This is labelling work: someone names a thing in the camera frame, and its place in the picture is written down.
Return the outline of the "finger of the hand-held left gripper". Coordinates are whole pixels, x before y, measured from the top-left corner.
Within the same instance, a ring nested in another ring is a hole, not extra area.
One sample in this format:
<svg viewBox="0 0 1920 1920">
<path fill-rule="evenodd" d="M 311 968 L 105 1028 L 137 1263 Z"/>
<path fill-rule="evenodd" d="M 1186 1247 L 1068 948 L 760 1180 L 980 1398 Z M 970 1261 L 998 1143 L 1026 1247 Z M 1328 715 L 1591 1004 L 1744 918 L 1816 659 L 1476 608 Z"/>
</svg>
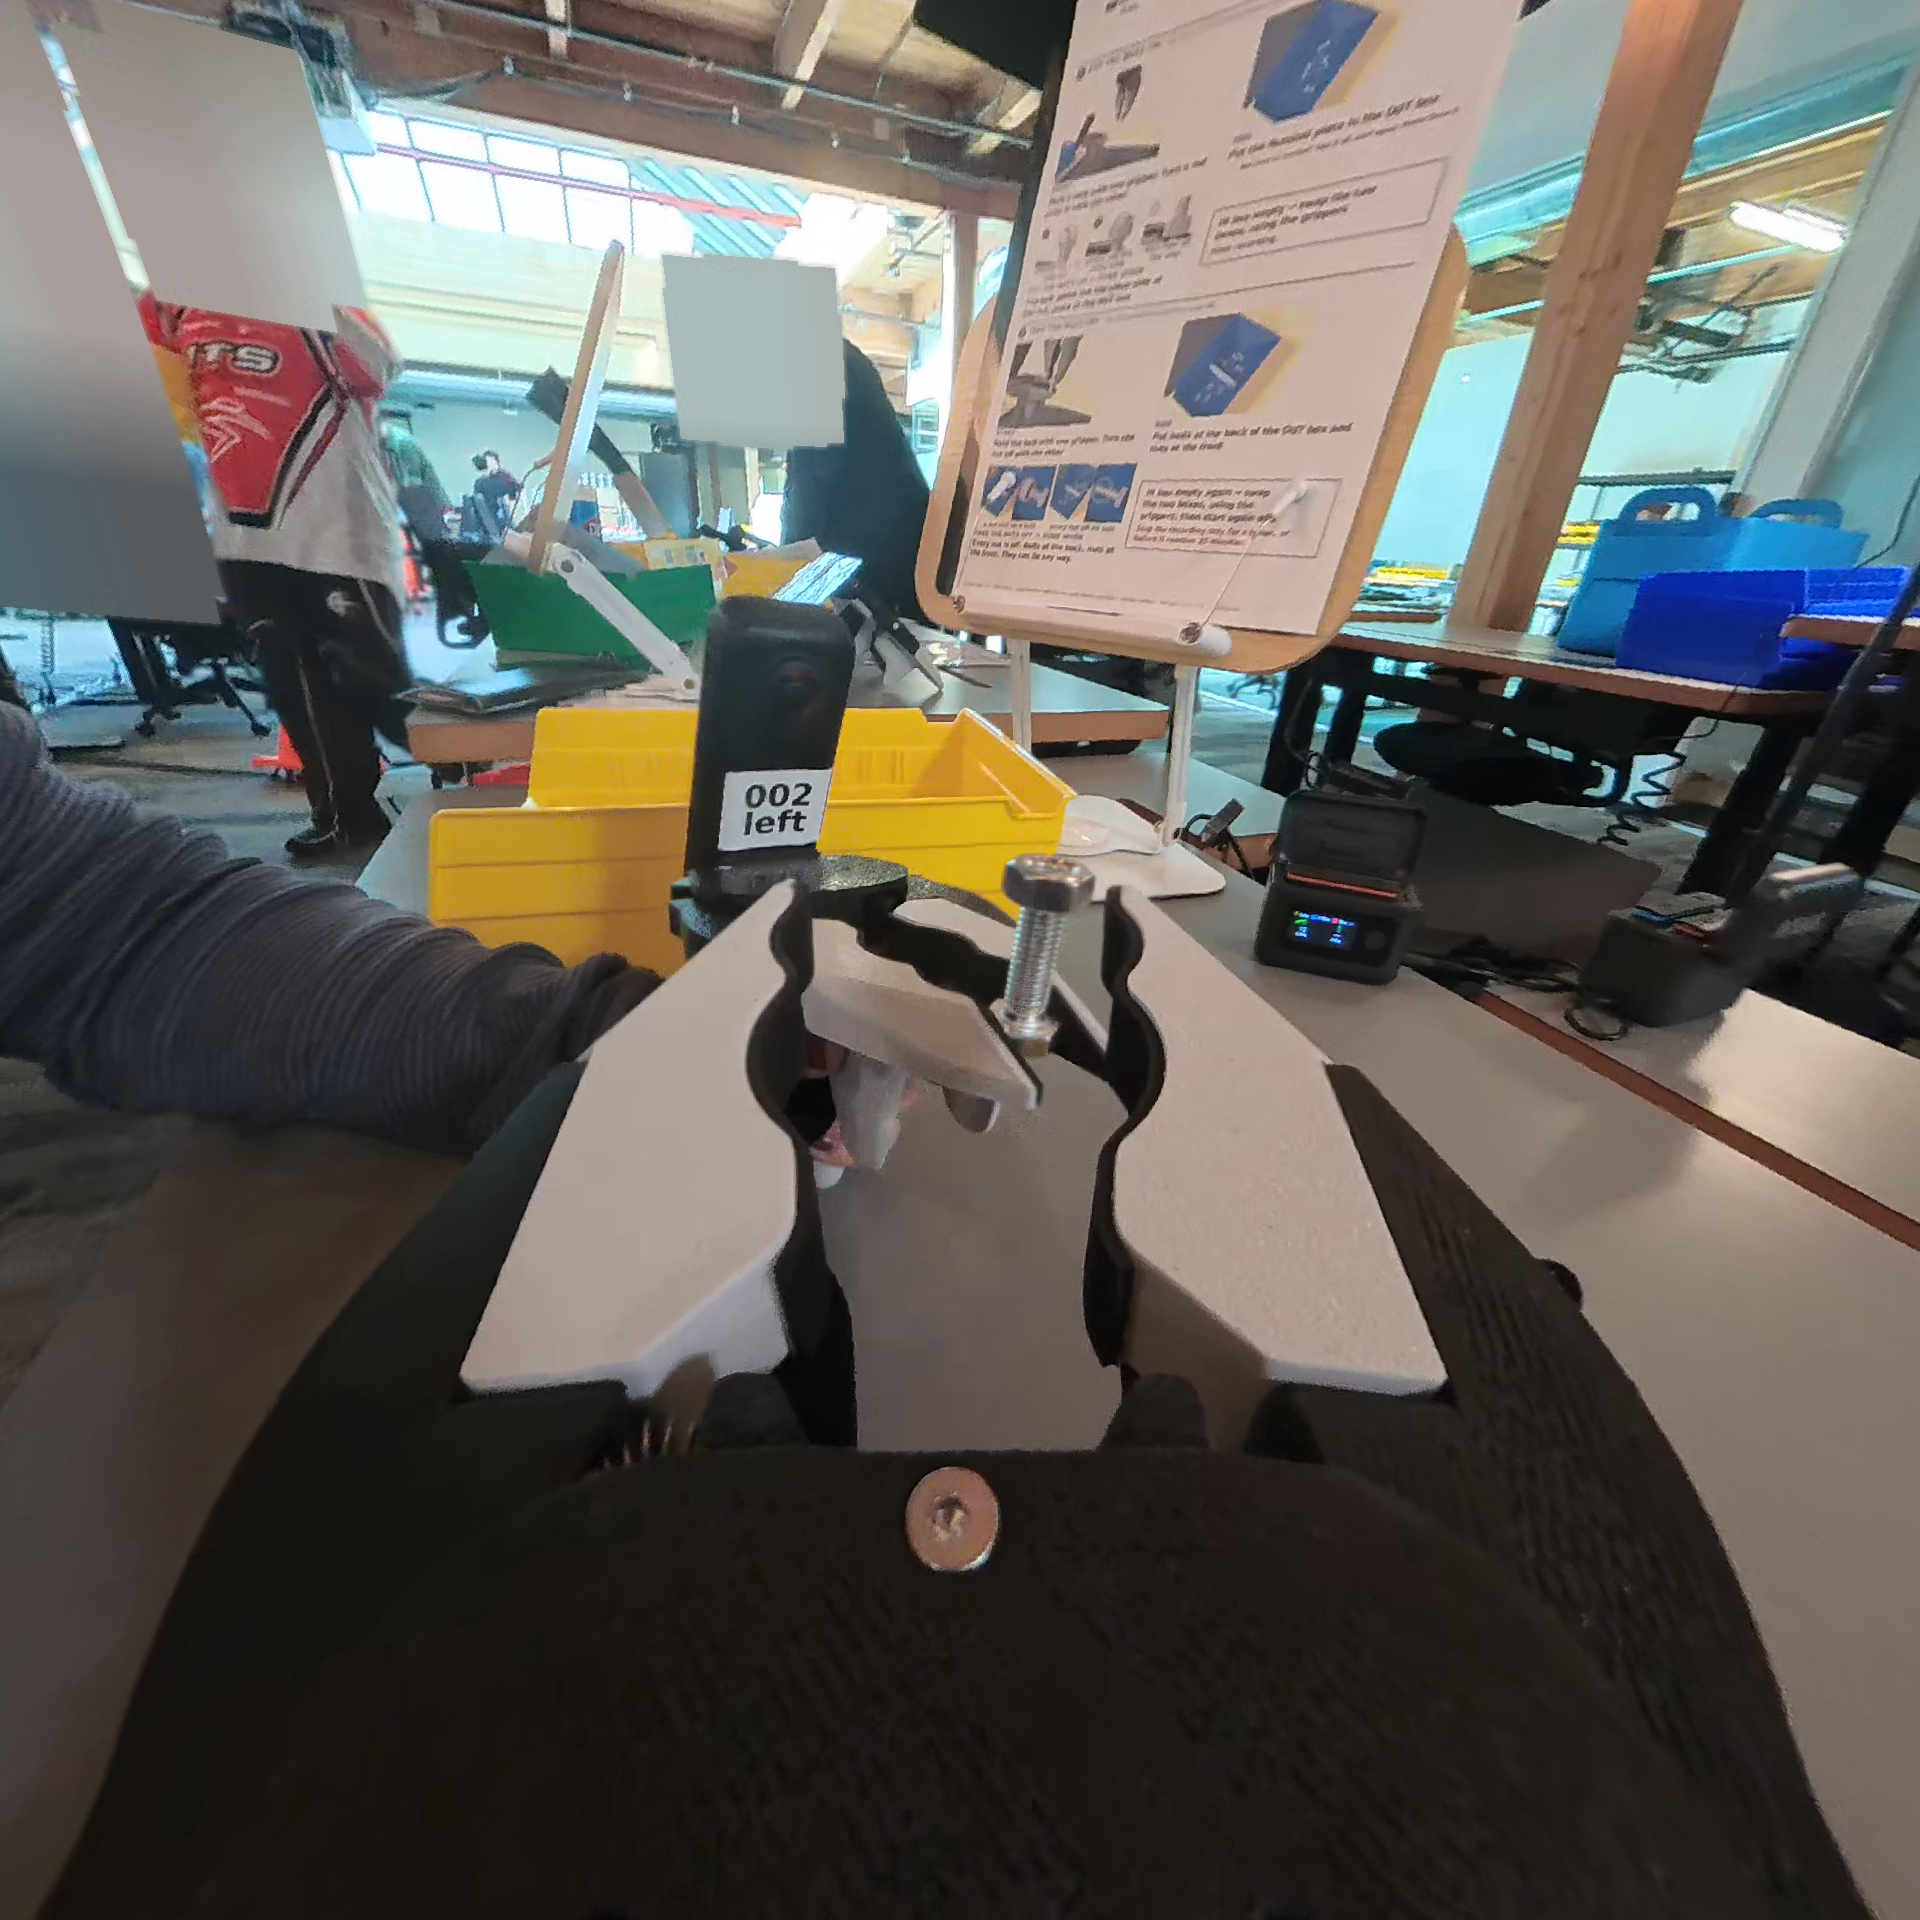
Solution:
<svg viewBox="0 0 1920 1920">
<path fill-rule="evenodd" d="M 1015 935 L 1015 923 L 972 895 L 912 895 L 866 930 L 863 943 L 915 968 L 928 984 L 975 1000 L 998 1027 L 993 1007 L 1004 998 Z M 1070 1064 L 1106 1062 L 1106 1019 L 1075 990 L 1064 965 L 1052 974 L 1048 1016 L 1054 1022 L 1048 1050 L 1056 1058 Z"/>
<path fill-rule="evenodd" d="M 830 1074 L 842 1135 L 899 1135 L 906 1090 L 918 1084 L 938 1088 L 972 1133 L 1041 1107 L 1041 1078 L 998 1019 L 882 956 L 814 958 L 808 1031 L 847 1052 Z"/>
</svg>

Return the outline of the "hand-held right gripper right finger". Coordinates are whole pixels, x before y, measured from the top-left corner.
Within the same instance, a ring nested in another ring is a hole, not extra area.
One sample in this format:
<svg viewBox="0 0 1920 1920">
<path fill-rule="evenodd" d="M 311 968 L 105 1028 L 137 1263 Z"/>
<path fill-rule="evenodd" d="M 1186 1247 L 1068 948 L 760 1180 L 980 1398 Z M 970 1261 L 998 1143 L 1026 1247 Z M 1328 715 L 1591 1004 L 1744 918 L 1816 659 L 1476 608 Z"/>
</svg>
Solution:
<svg viewBox="0 0 1920 1920">
<path fill-rule="evenodd" d="M 1417 1303 L 1334 1067 L 1137 887 L 1103 908 L 1105 1077 L 1084 1315 L 1100 1363 L 1186 1381 L 1218 1450 L 1283 1384 L 1435 1391 Z"/>
</svg>

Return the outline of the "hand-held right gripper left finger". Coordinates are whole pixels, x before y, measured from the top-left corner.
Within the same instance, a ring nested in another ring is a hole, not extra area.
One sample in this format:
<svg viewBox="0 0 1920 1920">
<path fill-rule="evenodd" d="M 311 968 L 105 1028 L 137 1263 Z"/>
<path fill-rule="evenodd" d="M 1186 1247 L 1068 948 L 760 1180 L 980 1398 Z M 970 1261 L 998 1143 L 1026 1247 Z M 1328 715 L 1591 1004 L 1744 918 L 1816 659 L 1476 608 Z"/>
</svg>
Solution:
<svg viewBox="0 0 1920 1920">
<path fill-rule="evenodd" d="M 776 1376 L 808 1437 L 857 1442 L 851 1312 L 786 1107 L 810 1045 L 810 899 L 777 882 L 583 1062 L 463 1381 L 612 1382 L 694 1427 Z"/>
</svg>

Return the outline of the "steel hex bolt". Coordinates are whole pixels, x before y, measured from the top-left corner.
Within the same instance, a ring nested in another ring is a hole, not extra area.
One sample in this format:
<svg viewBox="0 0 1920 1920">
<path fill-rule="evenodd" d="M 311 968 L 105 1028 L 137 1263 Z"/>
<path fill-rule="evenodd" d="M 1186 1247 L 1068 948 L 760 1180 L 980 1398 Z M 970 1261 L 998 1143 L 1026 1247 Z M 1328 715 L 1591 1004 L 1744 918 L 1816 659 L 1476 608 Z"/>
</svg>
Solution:
<svg viewBox="0 0 1920 1920">
<path fill-rule="evenodd" d="M 1017 920 L 1000 1000 L 1052 1014 L 1068 920 L 1096 891 L 1090 864 L 1068 855 L 1017 855 L 1004 868 L 1002 891 L 1017 908 Z"/>
</svg>

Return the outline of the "yellow plastic bin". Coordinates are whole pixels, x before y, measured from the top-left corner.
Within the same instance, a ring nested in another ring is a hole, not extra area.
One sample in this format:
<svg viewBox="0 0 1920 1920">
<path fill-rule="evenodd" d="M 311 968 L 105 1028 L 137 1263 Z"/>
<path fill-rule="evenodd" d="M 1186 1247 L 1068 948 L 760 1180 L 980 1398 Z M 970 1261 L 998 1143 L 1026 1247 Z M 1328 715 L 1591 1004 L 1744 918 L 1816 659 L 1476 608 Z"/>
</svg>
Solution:
<svg viewBox="0 0 1920 1920">
<path fill-rule="evenodd" d="M 567 965 L 619 952 L 676 971 L 667 899 L 683 876 L 695 731 L 688 707 L 545 710 L 528 798 L 448 807 L 431 826 L 425 914 Z M 826 855 L 888 858 L 1007 906 L 1004 867 L 1060 845 L 1073 788 L 975 712 L 851 710 L 812 798 Z"/>
</svg>

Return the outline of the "person's left forearm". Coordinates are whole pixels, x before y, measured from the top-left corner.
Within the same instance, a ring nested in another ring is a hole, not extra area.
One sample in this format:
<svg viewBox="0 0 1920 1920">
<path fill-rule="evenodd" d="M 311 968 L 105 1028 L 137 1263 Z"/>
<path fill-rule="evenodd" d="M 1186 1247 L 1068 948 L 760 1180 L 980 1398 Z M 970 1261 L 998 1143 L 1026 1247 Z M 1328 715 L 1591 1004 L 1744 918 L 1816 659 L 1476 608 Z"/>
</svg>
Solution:
<svg viewBox="0 0 1920 1920">
<path fill-rule="evenodd" d="M 2 1052 L 83 1104 L 468 1157 L 659 984 L 232 855 L 6 707 Z"/>
</svg>

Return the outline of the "green plastic bin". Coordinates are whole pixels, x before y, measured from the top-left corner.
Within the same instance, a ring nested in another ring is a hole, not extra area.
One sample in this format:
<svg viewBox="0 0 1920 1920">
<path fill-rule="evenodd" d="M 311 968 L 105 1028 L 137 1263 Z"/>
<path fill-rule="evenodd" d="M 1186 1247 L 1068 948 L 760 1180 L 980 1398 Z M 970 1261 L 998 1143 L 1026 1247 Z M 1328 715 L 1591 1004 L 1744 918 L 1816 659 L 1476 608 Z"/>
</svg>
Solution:
<svg viewBox="0 0 1920 1920">
<path fill-rule="evenodd" d="M 522 565 L 468 565 L 468 580 L 488 621 L 497 661 L 571 659 L 612 661 L 654 669 L 657 663 L 560 578 L 536 575 Z M 716 608 L 708 567 L 612 573 L 609 584 L 698 663 Z"/>
</svg>

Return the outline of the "wooden board on white stand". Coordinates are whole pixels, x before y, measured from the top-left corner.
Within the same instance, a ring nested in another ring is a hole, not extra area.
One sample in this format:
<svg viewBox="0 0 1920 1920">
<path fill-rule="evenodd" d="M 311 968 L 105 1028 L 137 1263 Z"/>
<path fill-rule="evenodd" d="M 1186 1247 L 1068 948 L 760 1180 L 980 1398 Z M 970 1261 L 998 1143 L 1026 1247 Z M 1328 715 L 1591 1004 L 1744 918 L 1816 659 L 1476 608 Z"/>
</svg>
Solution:
<svg viewBox="0 0 1920 1920">
<path fill-rule="evenodd" d="M 918 556 L 918 590 L 923 611 L 934 612 L 938 624 L 947 628 L 985 634 L 1008 642 L 1012 653 L 1015 743 L 1024 752 L 1033 748 L 1033 642 L 1172 668 L 1167 792 L 1156 844 L 1135 848 L 1106 839 L 1098 848 L 1064 848 L 1068 858 L 1090 867 L 1098 895 L 1114 888 L 1137 888 L 1164 900 L 1215 895 L 1226 888 L 1226 870 L 1182 842 L 1182 828 L 1188 818 L 1200 675 L 1215 666 L 1257 675 L 1302 666 L 1326 648 L 1354 614 L 1426 396 L 1450 347 L 1467 282 L 1467 246 L 1459 230 L 1452 230 L 1388 408 L 1360 491 L 1360 506 L 1339 550 L 1328 600 L 1303 634 L 1276 627 L 1230 627 L 1220 614 L 1196 614 L 1182 627 L 1171 624 L 1164 614 L 1084 614 L 1056 608 L 1049 600 L 1043 600 L 1039 611 L 972 608 L 970 599 L 955 590 L 954 578 L 970 514 L 985 490 L 991 415 L 1002 372 L 1004 333 L 1004 325 L 993 318 L 972 323 L 955 363 L 960 411 L 942 443 Z"/>
<path fill-rule="evenodd" d="M 583 347 L 567 384 L 558 442 L 560 470 L 550 479 L 524 562 L 536 575 L 566 582 L 574 599 L 598 612 L 650 668 L 648 676 L 632 687 L 641 704 L 695 707 L 700 701 L 700 676 L 694 661 L 562 534 L 571 491 L 585 472 L 585 452 L 607 386 L 624 267 L 626 250 L 617 240 L 609 243 L 588 307 Z"/>
</svg>

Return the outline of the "black device with small screen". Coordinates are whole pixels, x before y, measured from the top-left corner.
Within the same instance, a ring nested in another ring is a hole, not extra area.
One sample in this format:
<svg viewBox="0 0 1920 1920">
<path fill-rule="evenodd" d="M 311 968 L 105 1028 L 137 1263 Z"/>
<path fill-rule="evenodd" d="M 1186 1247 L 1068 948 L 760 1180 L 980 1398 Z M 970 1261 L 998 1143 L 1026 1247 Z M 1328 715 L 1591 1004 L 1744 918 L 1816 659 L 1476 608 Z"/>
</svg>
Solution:
<svg viewBox="0 0 1920 1920">
<path fill-rule="evenodd" d="M 1424 832 L 1424 810 L 1407 800 L 1296 790 L 1281 816 L 1256 959 L 1368 987 L 1394 981 L 1424 914 Z"/>
</svg>

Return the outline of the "black charger block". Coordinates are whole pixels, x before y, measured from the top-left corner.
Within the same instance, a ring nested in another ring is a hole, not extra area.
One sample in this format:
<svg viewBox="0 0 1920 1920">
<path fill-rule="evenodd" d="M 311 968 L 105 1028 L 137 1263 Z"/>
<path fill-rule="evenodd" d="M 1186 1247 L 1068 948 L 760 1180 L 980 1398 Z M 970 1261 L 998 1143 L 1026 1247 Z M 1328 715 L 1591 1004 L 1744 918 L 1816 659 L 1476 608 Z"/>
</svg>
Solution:
<svg viewBox="0 0 1920 1920">
<path fill-rule="evenodd" d="M 1758 982 L 1799 968 L 1866 893 L 1841 864 L 1767 872 L 1738 900 L 1665 895 L 1604 920 L 1577 974 L 1566 1023 L 1585 1040 L 1691 1023 L 1730 1010 Z"/>
</svg>

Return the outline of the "black office chair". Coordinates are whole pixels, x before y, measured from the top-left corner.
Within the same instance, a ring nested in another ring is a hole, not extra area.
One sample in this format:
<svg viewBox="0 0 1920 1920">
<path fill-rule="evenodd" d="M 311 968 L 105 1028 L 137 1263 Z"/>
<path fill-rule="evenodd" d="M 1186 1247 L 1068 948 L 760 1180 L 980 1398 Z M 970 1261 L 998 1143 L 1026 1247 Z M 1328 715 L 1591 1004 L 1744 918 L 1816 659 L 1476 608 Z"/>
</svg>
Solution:
<svg viewBox="0 0 1920 1920">
<path fill-rule="evenodd" d="M 254 653 L 222 618 L 210 624 L 111 618 L 108 634 L 128 672 L 140 718 L 135 734 L 155 738 L 160 724 L 180 720 L 187 707 L 219 704 L 247 720 L 252 738 L 273 736 L 247 692 L 265 696 Z"/>
<path fill-rule="evenodd" d="M 1434 720 L 1382 728 L 1374 752 L 1394 775 L 1486 810 L 1615 810 L 1634 778 L 1633 759 L 1556 756 L 1500 728 Z"/>
</svg>

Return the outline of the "wooden edged desk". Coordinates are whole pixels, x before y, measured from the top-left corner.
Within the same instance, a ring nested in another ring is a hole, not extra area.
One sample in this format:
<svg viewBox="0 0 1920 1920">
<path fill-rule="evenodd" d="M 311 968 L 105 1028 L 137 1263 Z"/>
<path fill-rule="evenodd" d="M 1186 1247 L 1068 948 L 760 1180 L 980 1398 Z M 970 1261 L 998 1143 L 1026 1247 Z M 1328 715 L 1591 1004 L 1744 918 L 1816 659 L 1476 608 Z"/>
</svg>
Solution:
<svg viewBox="0 0 1920 1920">
<path fill-rule="evenodd" d="M 1770 807 L 1783 796 L 1790 772 L 1822 778 L 1824 760 L 1814 754 L 1810 738 L 1838 701 L 1834 691 L 1736 687 L 1644 675 L 1596 655 L 1574 655 L 1544 636 L 1480 628 L 1454 636 L 1448 621 L 1354 621 L 1308 661 L 1303 672 L 1311 683 L 1339 691 L 1328 731 L 1336 756 L 1346 756 L 1354 748 L 1370 700 L 1416 701 L 1495 722 L 1507 718 L 1511 707 L 1505 695 L 1510 682 L 1571 687 L 1585 696 L 1630 707 L 1638 727 L 1617 722 L 1617 731 L 1640 743 L 1651 740 L 1651 712 L 1727 718 L 1758 727 L 1761 746 L 1728 788 L 1687 868 L 1687 885 L 1696 891 L 1718 888 L 1736 877 L 1738 858 L 1758 845 Z M 1910 614 L 1879 661 L 1879 676 L 1892 683 L 1892 692 L 1875 727 L 1888 734 L 1888 746 L 1827 845 L 1828 858 L 1841 858 L 1860 872 L 1879 867 L 1903 818 L 1916 804 L 1916 675 L 1919 627 L 1916 614 Z"/>
</svg>

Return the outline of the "printed instruction sheet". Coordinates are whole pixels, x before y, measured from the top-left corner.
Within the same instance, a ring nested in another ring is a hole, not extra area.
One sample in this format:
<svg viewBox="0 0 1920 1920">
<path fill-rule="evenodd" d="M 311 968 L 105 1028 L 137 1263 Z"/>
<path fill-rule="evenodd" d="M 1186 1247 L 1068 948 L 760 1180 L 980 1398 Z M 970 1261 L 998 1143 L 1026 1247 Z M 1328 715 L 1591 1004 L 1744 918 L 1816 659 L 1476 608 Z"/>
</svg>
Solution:
<svg viewBox="0 0 1920 1920">
<path fill-rule="evenodd" d="M 954 594 L 977 634 L 1312 634 L 1514 3 L 1078 4 Z"/>
</svg>

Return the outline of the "dark blue plastic bin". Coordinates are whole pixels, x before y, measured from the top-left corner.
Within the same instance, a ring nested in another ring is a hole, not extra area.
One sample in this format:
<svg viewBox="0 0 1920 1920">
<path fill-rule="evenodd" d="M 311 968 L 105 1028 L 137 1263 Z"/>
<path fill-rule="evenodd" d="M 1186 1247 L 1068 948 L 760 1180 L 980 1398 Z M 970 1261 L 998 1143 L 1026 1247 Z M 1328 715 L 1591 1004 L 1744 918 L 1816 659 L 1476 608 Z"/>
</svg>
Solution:
<svg viewBox="0 0 1920 1920">
<path fill-rule="evenodd" d="M 1796 618 L 1870 618 L 1898 600 L 1905 567 L 1660 571 L 1640 582 L 1617 663 L 1641 675 L 1763 691 L 1834 691 L 1852 648 L 1787 637 Z"/>
</svg>

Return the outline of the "wooden post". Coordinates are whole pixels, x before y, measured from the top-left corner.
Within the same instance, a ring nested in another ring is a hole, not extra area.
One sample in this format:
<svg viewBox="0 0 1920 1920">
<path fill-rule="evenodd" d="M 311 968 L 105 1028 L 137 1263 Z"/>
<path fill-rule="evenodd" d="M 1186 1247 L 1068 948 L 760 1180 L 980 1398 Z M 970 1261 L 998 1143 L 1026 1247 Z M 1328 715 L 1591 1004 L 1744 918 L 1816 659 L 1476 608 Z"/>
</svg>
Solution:
<svg viewBox="0 0 1920 1920">
<path fill-rule="evenodd" d="M 1452 621 L 1523 634 L 1615 386 L 1739 3 L 1634 3 L 1456 582 Z"/>
</svg>

